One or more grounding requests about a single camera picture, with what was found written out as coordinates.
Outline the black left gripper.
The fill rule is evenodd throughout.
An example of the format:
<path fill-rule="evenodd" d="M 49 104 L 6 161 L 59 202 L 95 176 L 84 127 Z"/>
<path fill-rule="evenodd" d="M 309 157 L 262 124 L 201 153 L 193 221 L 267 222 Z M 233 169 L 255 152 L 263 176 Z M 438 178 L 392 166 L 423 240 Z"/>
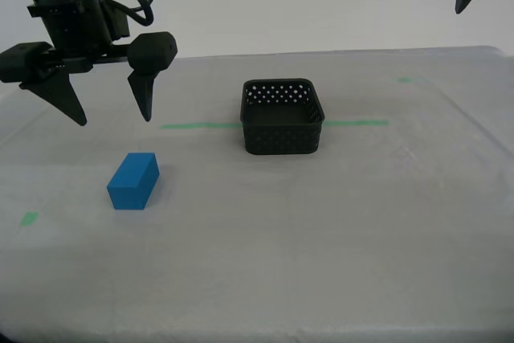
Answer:
<path fill-rule="evenodd" d="M 114 52 L 113 43 L 129 37 L 128 17 L 108 0 L 33 0 L 27 9 L 41 18 L 53 43 L 19 43 L 1 53 L 1 81 L 18 83 L 80 126 L 87 117 L 71 85 L 70 73 L 92 70 L 97 60 Z M 59 66 L 49 64 L 46 53 Z M 153 85 L 177 55 L 175 38 L 167 31 L 141 34 L 128 46 L 132 68 L 128 83 L 145 121 L 152 119 Z"/>

